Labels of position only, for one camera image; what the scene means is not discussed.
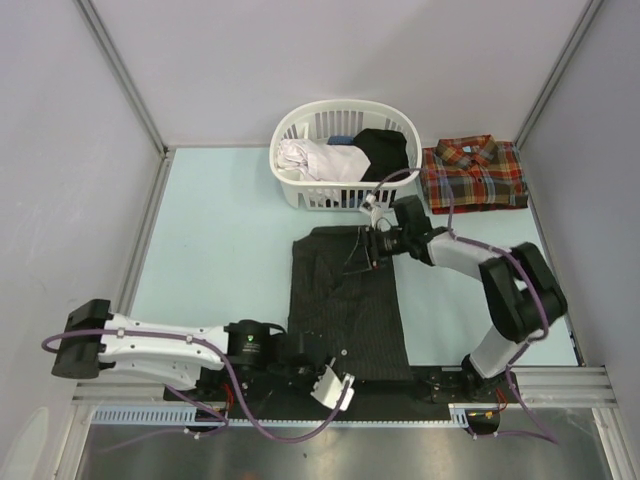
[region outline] clothing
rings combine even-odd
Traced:
[[[348,226],[314,228],[294,242],[288,330],[321,335],[339,375],[411,380],[393,263],[344,275],[357,241],[358,227]]]
[[[387,175],[409,166],[407,139],[401,132],[366,128],[353,138],[353,144],[359,147],[371,162],[371,166],[362,177],[363,182],[379,182]],[[408,175],[398,175],[393,181],[402,180]]]
[[[527,184],[511,142],[496,142],[491,135],[443,139],[424,149],[422,166],[438,174],[420,173],[433,214],[449,213],[447,183],[456,213],[527,207]]]
[[[333,135],[327,140],[327,145],[353,145],[353,137],[349,135]]]
[[[282,140],[277,163],[283,170],[300,172],[301,181],[329,182],[358,182],[371,164],[359,148],[307,139]]]

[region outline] dark striped fabric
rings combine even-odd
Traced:
[[[393,263],[343,275],[357,239],[358,227],[321,227],[294,242],[289,332],[322,335],[338,374],[411,380]]]
[[[447,184],[456,213],[527,207],[527,184],[511,142],[491,135],[443,139],[424,149],[422,165],[437,172],[420,174],[433,214],[449,213]]]

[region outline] blue cloth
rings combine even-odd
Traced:
[[[333,135],[329,137],[327,145],[353,145],[353,137],[348,135]]]

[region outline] shirt collar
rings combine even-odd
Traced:
[[[467,153],[463,150],[464,147],[471,146],[480,146],[480,150],[475,153]],[[451,165],[467,170],[474,164],[487,167],[491,163],[491,160],[493,160],[497,148],[498,145],[491,135],[445,138],[438,142],[436,155]]]

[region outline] black mount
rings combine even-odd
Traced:
[[[523,243],[513,248],[511,255],[533,283],[549,325],[553,324],[567,312],[567,299],[540,250],[532,243]],[[504,338],[520,343],[542,328],[531,292],[527,288],[519,289],[516,280],[522,279],[509,260],[492,258],[479,268],[491,320]]]
[[[109,300],[95,299],[85,303],[69,314],[64,331],[104,329],[105,323],[113,318],[110,307]],[[102,349],[100,338],[100,335],[94,335],[62,340],[51,373],[62,378],[90,379],[96,378],[101,370],[113,367],[113,364],[98,361]]]

